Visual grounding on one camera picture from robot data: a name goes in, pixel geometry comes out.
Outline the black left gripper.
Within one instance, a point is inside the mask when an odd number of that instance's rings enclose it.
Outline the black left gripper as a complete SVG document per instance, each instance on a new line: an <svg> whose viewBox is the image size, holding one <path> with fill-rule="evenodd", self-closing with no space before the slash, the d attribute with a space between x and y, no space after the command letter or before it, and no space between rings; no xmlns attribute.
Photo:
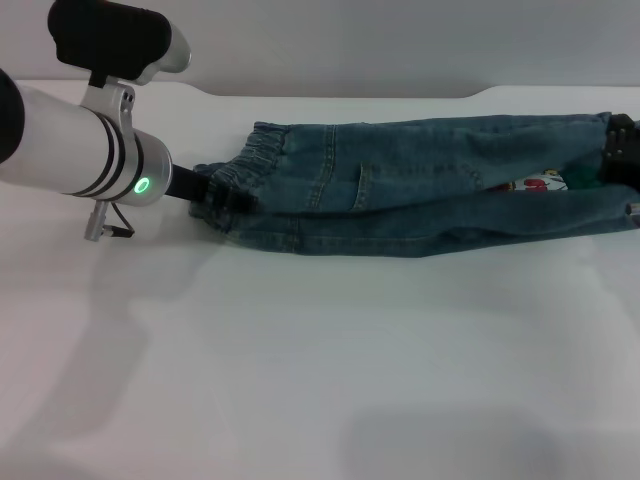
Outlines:
<svg viewBox="0 0 640 480"><path fill-rule="evenodd" d="M206 175L173 165L168 196L204 202L211 210L254 210L257 199L247 192L221 183L209 183Z"/></svg>

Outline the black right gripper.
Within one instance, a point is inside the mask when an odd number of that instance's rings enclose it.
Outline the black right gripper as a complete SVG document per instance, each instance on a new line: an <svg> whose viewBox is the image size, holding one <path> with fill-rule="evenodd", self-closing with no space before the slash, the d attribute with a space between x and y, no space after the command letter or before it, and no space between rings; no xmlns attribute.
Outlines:
<svg viewBox="0 0 640 480"><path fill-rule="evenodd" d="M599 180L606 184L639 187L639 127L626 114L612 115L607 125Z"/></svg>

